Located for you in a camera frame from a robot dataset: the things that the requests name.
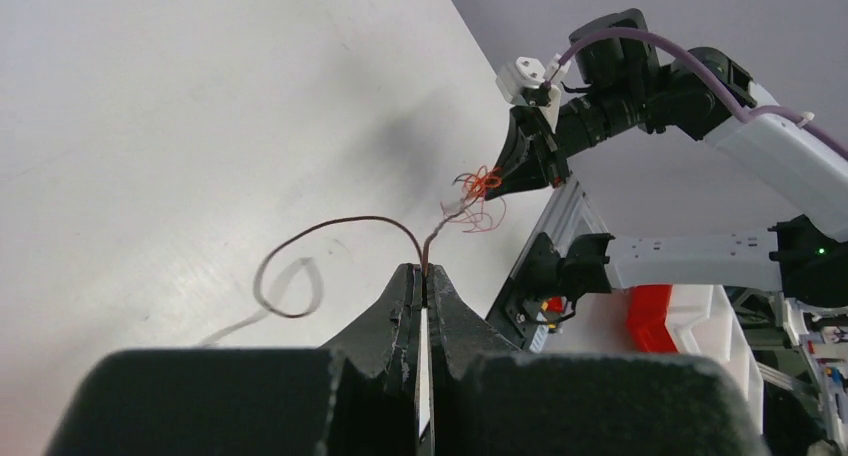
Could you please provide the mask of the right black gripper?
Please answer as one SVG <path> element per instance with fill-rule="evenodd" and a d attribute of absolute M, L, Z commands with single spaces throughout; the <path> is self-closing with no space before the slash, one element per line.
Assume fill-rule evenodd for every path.
<path fill-rule="evenodd" d="M 495 162 L 500 183 L 485 193 L 485 200 L 546 186 L 557 188 L 567 179 L 565 159 L 552 148 L 553 133 L 541 112 L 513 106 L 503 148 Z"/>

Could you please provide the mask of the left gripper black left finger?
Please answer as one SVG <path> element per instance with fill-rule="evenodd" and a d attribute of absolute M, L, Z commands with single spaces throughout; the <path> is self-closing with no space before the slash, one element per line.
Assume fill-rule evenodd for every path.
<path fill-rule="evenodd" d="M 97 363 L 50 455 L 414 455 L 421 271 L 317 348 L 138 349 Z"/>

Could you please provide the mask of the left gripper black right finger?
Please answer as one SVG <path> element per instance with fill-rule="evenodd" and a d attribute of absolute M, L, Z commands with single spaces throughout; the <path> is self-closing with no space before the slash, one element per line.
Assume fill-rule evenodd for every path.
<path fill-rule="evenodd" d="M 426 276 L 436 455 L 765 455 L 728 373 L 698 356 L 535 354 Z"/>

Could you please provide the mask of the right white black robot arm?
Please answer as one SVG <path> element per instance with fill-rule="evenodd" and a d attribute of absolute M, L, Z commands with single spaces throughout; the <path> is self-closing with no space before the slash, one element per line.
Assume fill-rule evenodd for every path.
<path fill-rule="evenodd" d="M 725 53 L 684 49 L 628 9 L 498 84 L 509 125 L 484 198 L 579 182 L 609 223 L 526 257 L 519 297 L 719 284 L 846 307 L 847 147 Z"/>

